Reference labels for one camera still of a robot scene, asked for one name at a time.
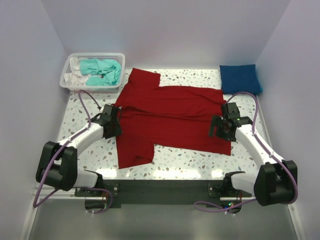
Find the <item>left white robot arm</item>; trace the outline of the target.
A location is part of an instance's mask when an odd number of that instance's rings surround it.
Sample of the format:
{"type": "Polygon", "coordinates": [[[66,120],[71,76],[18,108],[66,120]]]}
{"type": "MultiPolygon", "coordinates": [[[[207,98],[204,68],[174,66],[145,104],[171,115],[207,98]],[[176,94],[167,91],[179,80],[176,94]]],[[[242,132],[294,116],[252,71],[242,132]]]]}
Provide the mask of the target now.
{"type": "Polygon", "coordinates": [[[104,105],[79,131],[58,142],[49,141],[42,149],[35,179],[38,183],[58,190],[104,187],[100,173],[78,169],[78,157],[88,147],[101,139],[122,134],[122,112],[114,105],[104,105]]]}

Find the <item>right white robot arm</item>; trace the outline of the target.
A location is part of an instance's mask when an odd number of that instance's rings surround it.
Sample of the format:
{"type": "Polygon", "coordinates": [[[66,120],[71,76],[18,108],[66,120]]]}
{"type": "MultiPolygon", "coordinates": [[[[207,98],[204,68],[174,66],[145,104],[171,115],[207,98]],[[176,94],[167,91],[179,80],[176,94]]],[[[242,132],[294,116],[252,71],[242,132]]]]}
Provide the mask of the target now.
{"type": "Polygon", "coordinates": [[[294,161],[284,160],[261,138],[253,121],[241,116],[236,103],[221,106],[222,115],[211,119],[209,136],[242,144],[253,158],[258,172],[249,174],[234,171],[225,174],[216,187],[220,194],[246,192],[261,206],[291,204],[298,197],[298,167],[294,161]]]}

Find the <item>red t shirt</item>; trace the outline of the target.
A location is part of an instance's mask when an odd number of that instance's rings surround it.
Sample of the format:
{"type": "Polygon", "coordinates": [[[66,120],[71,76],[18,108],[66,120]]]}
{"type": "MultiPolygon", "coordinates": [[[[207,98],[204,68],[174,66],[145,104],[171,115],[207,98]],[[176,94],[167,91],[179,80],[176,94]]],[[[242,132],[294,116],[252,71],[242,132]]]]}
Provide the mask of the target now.
{"type": "Polygon", "coordinates": [[[116,137],[120,169],[150,164],[154,146],[231,154],[231,143],[210,137],[213,116],[225,103],[218,89],[160,86],[161,75],[133,68],[115,102],[122,134],[116,137]]]}

